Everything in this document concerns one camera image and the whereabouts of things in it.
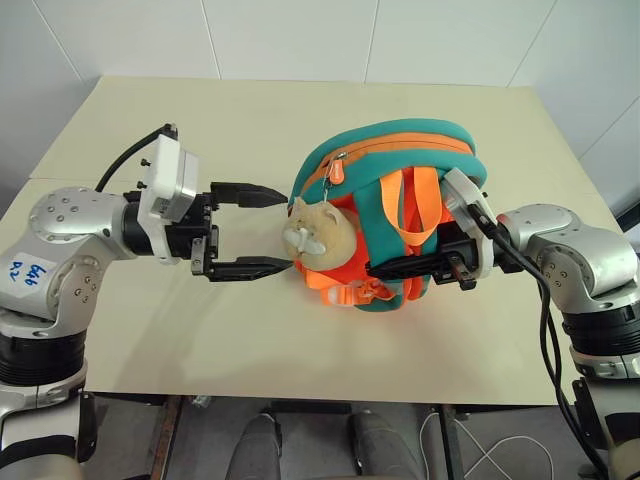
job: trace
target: zipper pull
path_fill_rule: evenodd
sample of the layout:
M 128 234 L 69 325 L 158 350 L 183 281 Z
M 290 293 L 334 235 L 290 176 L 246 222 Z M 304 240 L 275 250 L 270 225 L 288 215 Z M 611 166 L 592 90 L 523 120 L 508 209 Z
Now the zipper pull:
M 329 181 L 332 185 L 340 185 L 344 182 L 344 164 L 343 159 L 347 157 L 347 152 L 341 152 L 331 162 L 329 168 Z

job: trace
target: backpack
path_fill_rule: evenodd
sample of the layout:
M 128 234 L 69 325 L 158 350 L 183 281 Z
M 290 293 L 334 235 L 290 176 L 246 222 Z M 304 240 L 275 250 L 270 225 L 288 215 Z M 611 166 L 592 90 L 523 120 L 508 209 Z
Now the backpack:
M 454 123 L 402 119 L 341 133 L 307 157 L 296 177 L 296 197 L 326 200 L 357 215 L 360 229 L 353 257 L 341 267 L 315 272 L 296 267 L 325 304 L 389 311 L 422 297 L 430 276 L 382 282 L 367 274 L 396 257 L 434 253 L 436 227 L 453 221 L 443 205 L 439 181 L 453 168 L 476 185 L 486 180 L 471 135 Z

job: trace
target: beige table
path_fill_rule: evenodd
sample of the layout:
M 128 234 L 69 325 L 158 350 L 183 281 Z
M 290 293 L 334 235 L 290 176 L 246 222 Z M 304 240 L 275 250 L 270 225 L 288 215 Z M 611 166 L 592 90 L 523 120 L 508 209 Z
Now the beige table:
M 529 89 L 106 78 L 80 108 L 0 224 L 0 247 L 30 206 L 63 185 L 93 186 L 124 148 L 163 122 L 210 180 L 289 193 L 306 154 L 342 130 L 392 118 L 456 121 L 475 137 L 496 212 L 558 203 L 617 229 L 603 200 Z M 129 190 L 132 161 L 110 184 Z M 283 207 L 225 207 L 223 258 L 282 256 Z M 556 321 L 561 317 L 555 311 Z M 470 292 L 432 286 L 386 314 L 328 308 L 294 271 L 209 284 L 186 262 L 113 264 L 89 330 L 88 388 L 443 403 L 551 404 L 538 347 L 539 300 L 524 274 L 499 270 Z M 574 377 L 562 336 L 565 385 Z

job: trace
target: white cable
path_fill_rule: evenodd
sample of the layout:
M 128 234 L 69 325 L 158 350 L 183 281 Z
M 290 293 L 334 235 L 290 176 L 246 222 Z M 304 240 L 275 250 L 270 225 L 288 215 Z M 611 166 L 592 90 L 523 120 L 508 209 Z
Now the white cable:
M 429 422 L 429 420 L 432 417 L 435 417 L 436 415 L 438 415 L 437 412 L 434 413 L 430 413 L 427 418 L 424 419 L 424 422 L 422 422 L 422 426 L 420 427 L 420 452 L 422 453 L 422 460 L 424 461 L 424 465 L 426 468 L 426 472 L 427 472 L 427 480 L 429 480 L 429 464 L 427 463 L 427 457 L 424 453 L 424 445 L 422 442 L 422 434 L 424 432 L 425 427 L 427 426 L 427 423 Z M 553 466 L 553 458 L 551 457 L 551 453 L 549 452 L 549 450 L 542 444 L 540 443 L 538 440 L 536 440 L 535 438 L 532 437 L 528 437 L 526 435 L 514 435 L 511 437 L 506 437 L 503 438 L 502 440 L 498 440 L 496 443 L 493 444 L 493 446 L 486 451 L 482 445 L 480 445 L 480 442 L 473 436 L 473 434 L 469 431 L 469 429 L 467 429 L 467 427 L 465 427 L 459 420 L 455 420 L 456 425 L 458 425 L 460 428 L 462 428 L 462 430 L 467 434 L 467 436 L 473 441 L 473 443 L 476 445 L 476 447 L 478 447 L 478 449 L 482 452 L 482 457 L 480 457 L 478 459 L 478 461 L 476 463 L 474 463 L 471 468 L 469 470 L 467 470 L 467 473 L 464 474 L 464 478 L 467 478 L 477 467 L 478 465 L 480 465 L 483 461 L 485 460 L 489 460 L 494 467 L 496 467 L 498 469 L 498 471 L 505 476 L 505 478 L 507 478 L 508 480 L 513 480 L 509 474 L 507 474 L 507 472 L 505 472 L 502 467 L 500 467 L 500 465 L 498 465 L 495 460 L 493 460 L 493 458 L 491 458 L 491 453 L 493 453 L 493 451 L 498 448 L 500 445 L 502 445 L 503 443 L 506 443 L 508 441 L 511 440 L 528 440 L 532 443 L 535 443 L 538 447 L 540 447 L 544 453 L 547 456 L 547 459 L 549 460 L 549 467 L 551 469 L 551 480 L 555 480 L 555 473 L 554 473 L 554 466 Z

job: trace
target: label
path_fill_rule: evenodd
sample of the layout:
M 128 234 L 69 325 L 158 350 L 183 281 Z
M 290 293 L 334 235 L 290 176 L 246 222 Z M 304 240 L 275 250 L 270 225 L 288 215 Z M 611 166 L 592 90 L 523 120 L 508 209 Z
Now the label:
M 9 285 L 13 287 L 11 293 L 22 298 L 37 292 L 48 285 L 49 275 L 55 267 L 55 262 L 28 253 L 18 253 L 7 265 Z

